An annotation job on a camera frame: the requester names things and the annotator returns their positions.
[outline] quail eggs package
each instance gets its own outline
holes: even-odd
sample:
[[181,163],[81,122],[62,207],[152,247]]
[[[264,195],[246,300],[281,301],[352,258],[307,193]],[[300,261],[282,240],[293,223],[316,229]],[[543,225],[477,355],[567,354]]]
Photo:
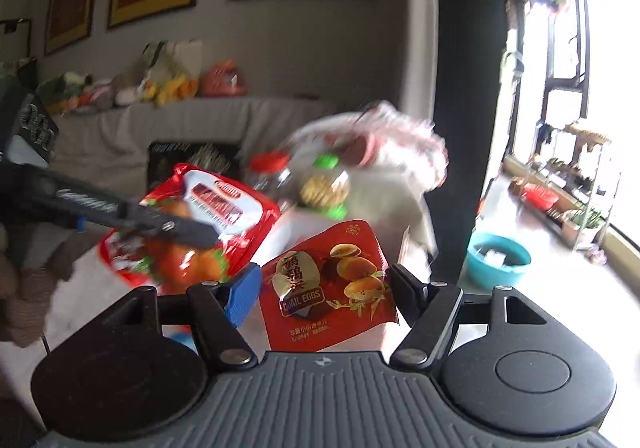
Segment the quail eggs package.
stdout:
[[321,351],[397,323],[387,267],[364,221],[336,224],[265,264],[260,309],[270,348]]

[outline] plant pot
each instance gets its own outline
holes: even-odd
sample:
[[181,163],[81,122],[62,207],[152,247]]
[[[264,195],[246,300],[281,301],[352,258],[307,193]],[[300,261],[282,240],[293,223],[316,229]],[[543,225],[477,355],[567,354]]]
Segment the plant pot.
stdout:
[[[575,238],[578,236],[578,231],[580,231],[580,226],[570,220],[577,212],[578,209],[571,209],[562,214],[562,237],[569,246],[575,243]],[[578,246],[589,245],[593,242],[603,225],[604,222],[601,222],[597,227],[585,227],[580,234]]]

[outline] metal screw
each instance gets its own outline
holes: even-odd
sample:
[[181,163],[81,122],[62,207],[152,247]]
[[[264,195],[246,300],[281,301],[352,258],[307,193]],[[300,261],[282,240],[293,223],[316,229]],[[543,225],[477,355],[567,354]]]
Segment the metal screw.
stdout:
[[426,352],[421,351],[420,349],[402,349],[401,351],[396,352],[394,356],[403,365],[412,366],[423,364],[429,357]]
[[251,361],[251,354],[244,349],[226,349],[220,354],[220,361],[227,365],[244,365]]

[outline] transparent jar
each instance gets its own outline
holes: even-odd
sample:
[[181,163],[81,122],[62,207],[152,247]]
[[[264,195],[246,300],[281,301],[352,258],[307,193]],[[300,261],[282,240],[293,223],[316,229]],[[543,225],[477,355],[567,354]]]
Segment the transparent jar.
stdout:
[[311,170],[306,172],[300,187],[300,200],[329,218],[341,221],[347,216],[344,205],[349,196],[349,174],[338,167],[338,157],[318,156]]
[[262,193],[284,211],[291,205],[289,197],[289,155],[284,152],[263,153],[251,159],[244,183]]

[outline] gray wall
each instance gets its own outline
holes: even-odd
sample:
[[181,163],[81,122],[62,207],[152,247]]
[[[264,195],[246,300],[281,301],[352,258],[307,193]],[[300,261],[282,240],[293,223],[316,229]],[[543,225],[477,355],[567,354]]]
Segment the gray wall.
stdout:
[[111,77],[149,41],[200,38],[205,66],[236,60],[255,95],[315,94],[345,107],[400,95],[407,0],[198,0],[111,31],[109,0],[95,0],[91,38],[44,58],[48,2],[31,0],[42,79],[67,70]]

